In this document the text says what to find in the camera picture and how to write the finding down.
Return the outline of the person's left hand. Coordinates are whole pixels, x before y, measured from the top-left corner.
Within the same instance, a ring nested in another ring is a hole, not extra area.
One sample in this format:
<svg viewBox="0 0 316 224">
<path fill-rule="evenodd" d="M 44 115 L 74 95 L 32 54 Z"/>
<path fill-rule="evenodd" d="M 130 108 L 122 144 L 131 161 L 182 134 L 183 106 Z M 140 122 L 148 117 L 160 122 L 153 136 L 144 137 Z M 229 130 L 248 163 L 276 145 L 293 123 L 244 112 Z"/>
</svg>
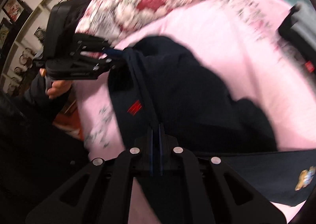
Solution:
<svg viewBox="0 0 316 224">
<path fill-rule="evenodd" d="M 40 69 L 40 75 L 45 78 L 46 81 L 46 95 L 50 99 L 54 99 L 68 92 L 72 87 L 72 81 L 69 80 L 52 80 L 47 76 L 46 69 Z"/>
</svg>

